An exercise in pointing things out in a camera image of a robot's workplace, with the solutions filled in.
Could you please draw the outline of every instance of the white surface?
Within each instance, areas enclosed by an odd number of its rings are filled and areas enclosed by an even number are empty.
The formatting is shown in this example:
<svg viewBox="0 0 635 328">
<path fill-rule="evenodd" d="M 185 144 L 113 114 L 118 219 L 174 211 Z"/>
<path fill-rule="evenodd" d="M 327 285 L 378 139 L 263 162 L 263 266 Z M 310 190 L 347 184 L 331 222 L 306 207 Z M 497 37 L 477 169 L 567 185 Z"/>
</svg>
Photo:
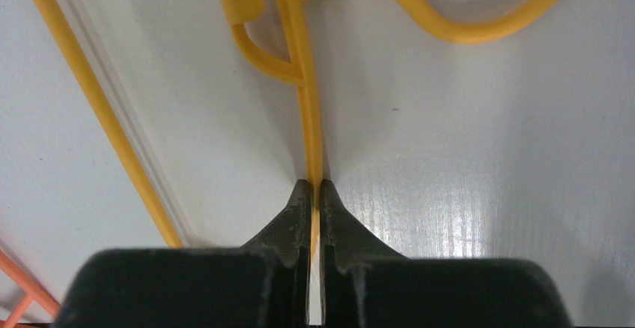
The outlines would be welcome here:
<svg viewBox="0 0 635 328">
<path fill-rule="evenodd" d="M 218 0 L 80 1 L 190 241 L 245 242 L 304 175 L 293 88 L 240 57 Z M 519 1 L 435 5 L 477 20 Z M 529 258 L 575 324 L 635 324 L 633 1 L 562 0 L 482 46 L 429 37 L 391 0 L 308 3 L 344 203 L 406 255 Z"/>
<path fill-rule="evenodd" d="M 0 0 L 0 37 L 0 249 L 60 300 L 95 252 L 164 243 L 31 0 Z M 0 319 L 21 295 L 0 273 Z"/>
</svg>

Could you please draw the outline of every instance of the orange plastic rod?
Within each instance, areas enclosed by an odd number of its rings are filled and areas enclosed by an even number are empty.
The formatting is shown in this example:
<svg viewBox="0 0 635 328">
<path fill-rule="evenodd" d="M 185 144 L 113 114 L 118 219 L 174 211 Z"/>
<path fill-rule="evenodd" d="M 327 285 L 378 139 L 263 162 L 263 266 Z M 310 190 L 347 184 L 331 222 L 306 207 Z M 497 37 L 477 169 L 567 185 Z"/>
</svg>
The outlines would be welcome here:
<svg viewBox="0 0 635 328">
<path fill-rule="evenodd" d="M 13 312 L 11 312 L 11 314 L 9 315 L 9 318 L 7 318 L 7 321 L 4 322 L 3 327 L 14 328 L 18 323 L 20 317 L 22 317 L 24 312 L 26 312 L 26 309 L 31 305 L 31 302 L 33 302 L 33 297 L 29 296 L 28 294 L 22 297 L 22 299 L 18 302 L 16 308 L 14 308 Z"/>
<path fill-rule="evenodd" d="M 45 291 L 33 278 L 24 273 L 3 251 L 0 251 L 0 270 L 17 283 L 27 296 L 37 302 L 51 316 L 55 317 L 59 310 L 59 303 L 49 292 Z"/>
<path fill-rule="evenodd" d="M 103 131 L 108 136 L 108 140 L 110 140 L 112 148 L 115 149 L 121 165 L 126 169 L 128 177 L 133 182 L 139 197 L 141 197 L 163 239 L 170 247 L 182 247 L 183 244 L 178 237 L 176 229 L 174 229 L 167 213 L 165 213 L 159 196 L 145 174 L 143 166 L 133 150 L 133 146 L 119 124 L 117 116 L 103 93 L 101 85 L 97 81 L 97 77 L 88 63 L 88 59 L 84 55 L 82 47 L 79 45 L 66 17 L 64 17 L 59 4 L 56 0 L 33 0 L 33 2 L 40 11 L 42 19 L 49 27 L 51 35 L 55 38 L 62 55 L 66 58 L 68 67 L 73 71 L 79 87 L 84 91 L 86 100 L 91 105 L 97 120 L 99 120 Z"/>
<path fill-rule="evenodd" d="M 5 321 L 0 321 L 0 328 L 7 328 L 5 324 Z M 13 326 L 13 328 L 33 328 L 33 326 L 28 326 L 26 324 L 16 324 L 15 326 Z"/>
</svg>

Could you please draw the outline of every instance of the yellow plastic frame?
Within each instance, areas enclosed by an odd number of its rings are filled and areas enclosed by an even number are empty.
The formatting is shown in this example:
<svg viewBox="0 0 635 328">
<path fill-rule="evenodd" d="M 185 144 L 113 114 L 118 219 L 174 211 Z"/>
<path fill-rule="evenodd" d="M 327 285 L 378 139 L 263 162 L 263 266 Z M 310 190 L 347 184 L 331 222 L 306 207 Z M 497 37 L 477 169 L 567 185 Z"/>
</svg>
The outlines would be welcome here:
<svg viewBox="0 0 635 328">
<path fill-rule="evenodd" d="M 303 2 L 276 0 L 285 30 L 290 62 L 275 58 L 249 39 L 244 23 L 257 19 L 264 0 L 221 0 L 236 45 L 247 61 L 266 74 L 297 86 L 302 118 L 306 173 L 313 186 L 311 256 L 319 235 L 319 189 L 323 178 L 322 123 L 320 96 L 315 76 L 309 32 L 304 20 Z M 453 22 L 437 13 L 425 0 L 396 0 L 414 22 L 432 36 L 453 43 L 485 43 L 513 34 L 537 20 L 558 0 L 528 0 L 518 9 L 492 22 L 465 24 Z"/>
<path fill-rule="evenodd" d="M 258 47 L 248 36 L 244 23 L 257 19 L 264 10 L 264 0 L 221 0 L 231 33 L 247 61 L 283 82 L 297 86 L 306 154 L 307 178 L 313 186 L 312 256 L 319 234 L 319 187 L 323 179 L 323 142 L 320 97 L 311 53 L 309 33 L 304 19 L 303 2 L 276 0 L 285 30 L 290 61 L 283 61 Z M 484 43 L 513 34 L 537 20 L 558 0 L 528 0 L 518 9 L 492 22 L 463 24 L 437 13 L 425 0 L 396 0 L 423 30 L 434 37 L 453 43 Z M 171 247 L 180 247 L 180 238 L 154 191 L 148 176 L 68 21 L 56 0 L 33 0 L 51 35 L 64 55 L 77 82 L 106 132 L 115 153 L 126 169 L 163 239 Z"/>
</svg>

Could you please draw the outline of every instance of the yellow plastic tab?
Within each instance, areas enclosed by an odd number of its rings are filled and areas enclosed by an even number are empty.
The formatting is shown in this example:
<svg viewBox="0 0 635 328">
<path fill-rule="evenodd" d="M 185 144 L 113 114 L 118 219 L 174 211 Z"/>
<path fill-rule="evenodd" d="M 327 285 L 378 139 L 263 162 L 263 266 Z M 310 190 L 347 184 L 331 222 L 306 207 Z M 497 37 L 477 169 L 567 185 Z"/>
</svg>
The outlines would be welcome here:
<svg viewBox="0 0 635 328">
<path fill-rule="evenodd" d="M 285 30 L 291 62 L 278 63 L 280 67 L 291 67 L 293 80 L 288 75 L 282 77 L 278 68 L 265 64 L 265 59 L 257 57 L 252 50 L 260 50 L 255 45 L 248 47 L 249 38 L 244 27 L 236 26 L 229 20 L 232 30 L 240 27 L 240 34 L 232 31 L 240 51 L 257 68 L 265 73 L 278 77 L 285 82 L 297 85 L 302 118 L 304 146 L 306 151 L 306 172 L 309 183 L 313 186 L 312 238 L 311 257 L 315 253 L 319 235 L 319 189 L 323 176 L 322 123 L 320 117 L 320 96 L 315 67 L 311 54 L 309 33 L 306 28 L 302 3 L 307 0 L 276 0 L 282 27 Z M 396 0 L 423 30 L 431 35 L 454 43 L 484 43 L 513 34 L 528 26 L 551 8 L 558 0 L 528 0 L 517 10 L 492 22 L 464 24 L 453 22 L 437 13 L 426 0 Z"/>
<path fill-rule="evenodd" d="M 264 0 L 220 0 L 230 25 L 257 19 L 264 11 Z"/>
<path fill-rule="evenodd" d="M 182 247 L 183 244 L 178 237 L 177 231 L 165 213 L 159 196 L 154 191 L 141 162 L 135 155 L 133 146 L 128 141 L 124 129 L 121 128 L 119 121 L 117 121 L 117 116 L 115 116 L 115 112 L 106 99 L 106 95 L 103 93 L 101 85 L 97 81 L 97 77 L 88 63 L 88 59 L 84 55 L 73 30 L 64 17 L 57 0 L 33 0 L 33 2 L 40 11 L 42 19 L 49 27 L 51 35 L 57 42 L 62 55 L 64 55 L 68 67 L 73 71 L 79 87 L 84 91 L 86 100 L 88 100 L 93 112 L 95 112 L 97 120 L 99 120 L 103 131 L 108 136 L 110 144 L 121 161 L 121 165 L 126 169 L 130 180 L 133 182 L 139 197 L 141 197 L 163 239 L 170 247 Z"/>
</svg>

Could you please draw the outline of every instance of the white wall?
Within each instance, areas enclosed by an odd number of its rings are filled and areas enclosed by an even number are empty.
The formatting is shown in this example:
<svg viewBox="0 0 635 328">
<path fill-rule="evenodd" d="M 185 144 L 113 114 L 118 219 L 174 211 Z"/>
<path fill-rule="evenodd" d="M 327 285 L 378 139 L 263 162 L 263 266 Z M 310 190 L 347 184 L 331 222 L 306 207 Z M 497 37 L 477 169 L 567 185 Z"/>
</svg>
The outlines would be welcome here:
<svg viewBox="0 0 635 328">
<path fill-rule="evenodd" d="M 164 243 L 31 0 L 0 3 L 0 249 L 59 300 L 95 252 Z M 0 319 L 20 297 L 0 274 Z"/>
</svg>

